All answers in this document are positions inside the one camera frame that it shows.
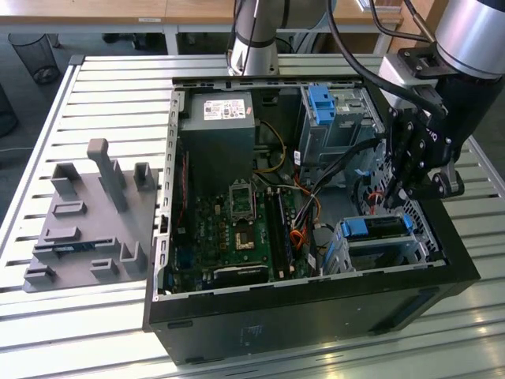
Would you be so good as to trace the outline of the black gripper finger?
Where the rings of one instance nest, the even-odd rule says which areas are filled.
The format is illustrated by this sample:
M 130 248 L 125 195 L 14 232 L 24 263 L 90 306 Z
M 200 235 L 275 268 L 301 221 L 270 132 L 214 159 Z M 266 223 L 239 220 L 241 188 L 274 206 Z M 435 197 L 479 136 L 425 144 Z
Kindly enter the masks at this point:
M 428 193 L 427 149 L 428 116 L 416 108 L 388 108 L 386 126 L 387 155 L 391 163 L 391 180 L 385 190 L 384 207 L 396 208 L 407 198 L 421 199 Z
M 454 161 L 442 166 L 432 176 L 428 175 L 428 170 L 417 167 L 404 179 L 398 180 L 397 188 L 397 195 L 402 200 L 443 199 L 457 197 L 465 192 L 465 185 L 455 169 Z

